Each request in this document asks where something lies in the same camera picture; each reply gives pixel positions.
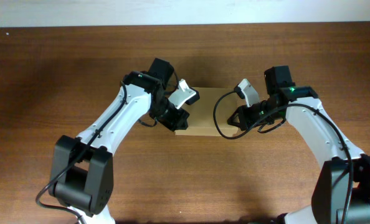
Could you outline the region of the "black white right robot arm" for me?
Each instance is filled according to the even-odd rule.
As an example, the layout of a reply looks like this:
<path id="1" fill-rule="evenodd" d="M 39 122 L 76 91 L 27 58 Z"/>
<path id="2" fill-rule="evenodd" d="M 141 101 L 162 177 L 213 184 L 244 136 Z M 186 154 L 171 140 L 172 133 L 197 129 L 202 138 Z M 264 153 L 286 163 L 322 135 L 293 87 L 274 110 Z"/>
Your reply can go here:
<path id="1" fill-rule="evenodd" d="M 370 223 L 370 156 L 353 144 L 335 125 L 310 86 L 296 86 L 287 66 L 264 73 L 269 98 L 261 101 L 247 79 L 235 88 L 245 104 L 227 120 L 243 133 L 264 126 L 278 128 L 276 120 L 292 125 L 312 151 L 320 175 L 309 206 L 284 213 L 275 223 Z"/>

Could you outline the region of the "cardboard box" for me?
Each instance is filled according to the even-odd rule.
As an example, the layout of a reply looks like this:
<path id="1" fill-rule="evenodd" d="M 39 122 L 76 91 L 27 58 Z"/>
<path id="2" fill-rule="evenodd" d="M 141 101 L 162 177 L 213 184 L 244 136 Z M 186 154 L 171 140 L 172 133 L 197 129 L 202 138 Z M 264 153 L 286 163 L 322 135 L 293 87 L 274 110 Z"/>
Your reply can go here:
<path id="1" fill-rule="evenodd" d="M 188 128 L 177 130 L 177 136 L 217 136 L 220 134 L 213 120 L 213 109 L 217 100 L 231 91 L 229 88 L 201 88 L 195 87 L 199 92 L 200 99 L 192 105 L 184 104 L 182 109 L 189 113 L 187 119 Z M 227 124 L 227 119 L 239 106 L 240 99 L 233 93 L 220 101 L 216 110 L 216 120 L 221 132 L 226 136 L 234 136 L 239 129 Z"/>

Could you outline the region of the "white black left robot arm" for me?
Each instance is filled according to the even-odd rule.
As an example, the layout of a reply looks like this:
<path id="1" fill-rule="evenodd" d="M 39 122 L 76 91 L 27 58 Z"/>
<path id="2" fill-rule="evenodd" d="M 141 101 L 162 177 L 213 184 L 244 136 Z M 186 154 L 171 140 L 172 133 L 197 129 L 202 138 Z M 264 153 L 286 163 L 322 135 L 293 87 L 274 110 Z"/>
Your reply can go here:
<path id="1" fill-rule="evenodd" d="M 43 192 L 56 198 L 56 209 L 76 216 L 78 223 L 114 223 L 108 201 L 113 192 L 113 156 L 133 125 L 144 114 L 170 131 L 185 130 L 189 113 L 183 104 L 200 99 L 197 90 L 177 79 L 176 72 L 162 59 L 154 59 L 147 71 L 125 75 L 111 105 L 76 137 L 61 136 L 55 144 L 50 182 Z"/>

